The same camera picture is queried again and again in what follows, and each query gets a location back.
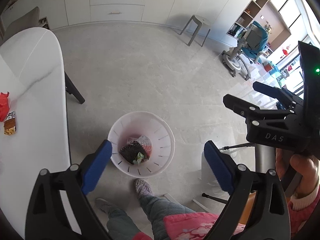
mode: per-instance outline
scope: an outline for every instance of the brown snack package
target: brown snack package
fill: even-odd
[[[16,115],[14,111],[10,111],[4,119],[4,134],[13,135],[16,133]]]

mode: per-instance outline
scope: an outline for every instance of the pants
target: pants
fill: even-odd
[[[170,240],[163,218],[168,215],[194,213],[193,210],[154,196],[143,196],[140,206],[152,225],[154,240]],[[113,207],[109,210],[107,228],[113,240],[131,240],[140,230],[125,211]]]

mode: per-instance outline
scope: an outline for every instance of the marble tabletop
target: marble tabletop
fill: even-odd
[[[70,166],[63,59],[51,31],[30,28],[0,47],[0,92],[7,91],[17,133],[4,135],[0,123],[0,208],[24,238],[39,171]]]

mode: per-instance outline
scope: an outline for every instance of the stool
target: stool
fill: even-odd
[[[191,37],[191,40],[189,41],[188,43],[188,46],[191,45],[191,43],[193,42],[193,40],[195,39],[196,35],[198,34],[200,28],[202,27],[202,25],[206,25],[209,27],[209,31],[206,35],[206,37],[204,38],[204,41],[201,45],[201,47],[203,47],[203,44],[205,42],[205,40],[207,39],[208,35],[209,35],[209,32],[210,32],[210,28],[211,28],[211,22],[204,18],[204,17],[201,17],[199,15],[192,15],[192,17],[190,18],[190,20],[188,21],[188,23],[186,24],[186,26],[183,28],[183,30],[181,31],[180,35],[184,32],[184,30],[187,28],[187,26],[189,25],[189,23],[191,22],[191,20],[193,20],[197,25],[198,27],[196,28],[195,32],[193,33],[192,37]]]

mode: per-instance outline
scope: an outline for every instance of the white sleeve cuff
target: white sleeve cuff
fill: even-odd
[[[315,199],[318,195],[318,190],[319,190],[319,183],[317,183],[316,188],[308,196],[305,196],[303,198],[298,199],[296,196],[293,195],[291,197],[291,202],[293,204],[292,210],[293,211],[300,211],[300,210],[308,207],[309,205],[311,205],[311,203],[313,201],[315,201]]]

